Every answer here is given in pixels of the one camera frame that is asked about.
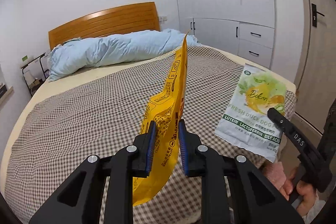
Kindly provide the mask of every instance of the yellow food pouch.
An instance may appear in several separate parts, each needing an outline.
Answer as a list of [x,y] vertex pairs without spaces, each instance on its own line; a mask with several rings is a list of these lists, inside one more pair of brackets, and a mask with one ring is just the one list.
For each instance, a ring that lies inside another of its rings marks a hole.
[[145,203],[162,189],[179,155],[179,120],[183,113],[187,75],[187,43],[175,53],[163,91],[150,98],[140,134],[147,133],[151,120],[157,125],[152,170],[147,178],[133,178],[133,206]]

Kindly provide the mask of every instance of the beige mattress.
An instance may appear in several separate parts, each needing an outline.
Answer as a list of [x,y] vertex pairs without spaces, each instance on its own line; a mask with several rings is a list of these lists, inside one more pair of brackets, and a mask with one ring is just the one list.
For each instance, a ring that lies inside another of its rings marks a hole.
[[[226,57],[228,57],[229,59],[235,61],[236,63],[239,63],[241,65],[244,65],[245,63],[249,63],[251,65],[254,65],[256,67],[259,67],[261,69],[264,70],[268,70],[256,63],[253,63],[249,60],[246,60],[244,58],[241,58],[239,56],[233,55],[231,53],[228,52],[224,52],[224,51],[220,51],[222,54],[226,55]],[[90,81],[93,81],[95,79],[104,77],[106,75],[115,73],[117,71],[126,69],[126,68],[130,68],[130,67],[134,67],[140,64],[144,64],[144,63],[149,63],[152,62],[154,60],[158,60],[161,59],[163,57],[166,57],[167,55],[171,55],[174,54],[174,51],[169,52],[163,56],[157,57],[157,58],[153,58],[151,60],[145,60],[145,61],[139,61],[139,62],[132,62],[132,63],[121,63],[121,64],[117,64],[117,65],[112,65],[112,66],[106,66],[106,67],[99,67],[99,68],[88,68],[88,69],[81,69],[78,70],[76,73],[74,73],[73,75],[70,75],[68,77],[62,78],[60,80],[54,81],[54,82],[45,82],[39,89],[38,91],[34,94],[34,96],[32,97],[32,99],[29,101],[29,103],[27,104],[27,106],[25,107],[25,109],[23,110],[23,112],[21,113],[20,117],[18,118],[12,132],[11,135],[7,141],[7,145],[2,157],[2,162],[1,162],[1,170],[0,170],[0,191],[2,193],[3,196],[5,196],[5,182],[6,182],[6,175],[7,175],[7,166],[8,166],[8,162],[9,162],[9,158],[11,156],[11,147],[14,144],[14,142],[17,140],[17,138],[19,137],[19,134],[21,132],[21,129],[25,123],[26,117],[28,116],[28,114],[33,110],[34,106],[37,103],[42,102],[43,100],[57,95],[59,93],[65,92],[67,90],[70,90],[74,87],[77,87],[79,85],[88,83]],[[282,76],[271,72],[272,75],[280,80],[281,82],[283,82],[286,87],[287,90],[295,93],[296,91],[296,87],[293,83],[289,82],[288,80],[286,80],[285,78],[283,78]],[[286,143],[286,139],[283,138],[281,147],[284,147]]]

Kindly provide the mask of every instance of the metal screw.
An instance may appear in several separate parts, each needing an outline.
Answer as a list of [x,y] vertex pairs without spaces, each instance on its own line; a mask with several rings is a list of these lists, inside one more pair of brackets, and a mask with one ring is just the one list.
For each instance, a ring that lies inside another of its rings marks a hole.
[[197,149],[198,151],[201,151],[201,152],[208,151],[208,147],[206,145],[199,145]]
[[137,150],[137,147],[135,145],[130,145],[130,146],[127,146],[126,150],[128,152],[134,152],[135,150]]
[[96,155],[91,155],[90,157],[87,158],[87,161],[90,163],[96,162],[98,157]]
[[238,156],[237,156],[237,161],[238,161],[238,162],[246,162],[246,158],[245,158],[245,156],[243,156],[243,155],[238,155]]

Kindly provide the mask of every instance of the bed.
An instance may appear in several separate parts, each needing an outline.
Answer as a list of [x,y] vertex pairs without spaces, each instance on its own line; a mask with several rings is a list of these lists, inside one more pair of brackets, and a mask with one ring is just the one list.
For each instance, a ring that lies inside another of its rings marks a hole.
[[[78,18],[50,31],[49,43],[53,49],[74,37],[104,37],[142,30],[160,30],[154,3],[126,5]],[[191,47],[188,53],[183,116],[187,129],[199,134],[203,143],[216,147],[223,155],[241,153],[260,167],[265,161],[263,157],[233,147],[216,137],[213,131],[231,98],[236,86],[234,81],[238,81],[243,65],[248,62],[263,67],[211,47]],[[113,155],[132,142],[139,132],[147,100],[162,89],[173,59],[174,51],[151,60],[84,68],[60,80],[46,81],[38,89],[17,120],[1,162],[1,193],[23,223],[28,222],[87,155]],[[213,68],[216,68],[215,73],[211,72]],[[295,85],[272,74],[287,87],[286,115],[290,118],[296,100]],[[233,84],[227,85],[225,79],[228,77],[234,80]],[[117,93],[133,99],[118,99],[116,103]],[[81,123],[85,137],[70,129],[71,134],[66,134],[66,128],[60,129],[62,126],[72,128],[69,117],[74,115],[79,115],[78,121],[82,120],[77,122]],[[80,141],[80,147],[73,146]],[[184,177],[180,159],[161,192],[150,202],[134,207],[135,223],[187,224],[196,222],[199,217],[200,180]]]

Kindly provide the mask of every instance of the human hand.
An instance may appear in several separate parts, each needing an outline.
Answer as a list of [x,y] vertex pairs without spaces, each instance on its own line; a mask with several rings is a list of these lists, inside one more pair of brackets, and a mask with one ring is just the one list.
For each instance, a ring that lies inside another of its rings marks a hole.
[[[292,180],[295,177],[296,171],[297,168],[291,171],[289,178],[280,188],[280,193],[287,200],[289,200],[289,195],[292,193],[294,189]],[[316,189],[313,188],[311,184],[300,180],[299,183],[296,185],[296,190],[298,194],[303,197],[303,200],[300,203],[300,205],[296,208],[296,211],[300,214],[300,216],[305,216],[315,204],[317,198]]]

